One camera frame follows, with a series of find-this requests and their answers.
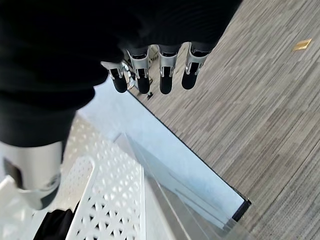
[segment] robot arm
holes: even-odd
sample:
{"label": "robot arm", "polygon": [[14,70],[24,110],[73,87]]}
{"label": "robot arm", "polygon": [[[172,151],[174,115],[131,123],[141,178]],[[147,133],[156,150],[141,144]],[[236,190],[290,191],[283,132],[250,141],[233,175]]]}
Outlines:
{"label": "robot arm", "polygon": [[55,198],[73,118],[93,86],[109,74],[118,92],[127,90],[123,51],[147,93],[149,46],[157,44],[160,90],[168,94],[179,48],[190,42],[182,86],[191,89],[240,3],[1,0],[0,153],[28,203],[40,210]]}

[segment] white metal grate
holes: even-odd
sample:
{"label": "white metal grate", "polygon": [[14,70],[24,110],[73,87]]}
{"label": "white metal grate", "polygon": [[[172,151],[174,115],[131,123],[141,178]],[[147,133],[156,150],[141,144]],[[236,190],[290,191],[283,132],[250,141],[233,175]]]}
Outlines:
{"label": "white metal grate", "polygon": [[72,125],[62,176],[54,202],[33,217],[13,180],[7,177],[0,183],[0,223],[7,223],[7,227],[0,224],[0,239],[33,239],[48,210],[74,209],[81,196],[67,239],[145,239],[141,237],[141,218],[145,216],[141,166],[79,116]]}

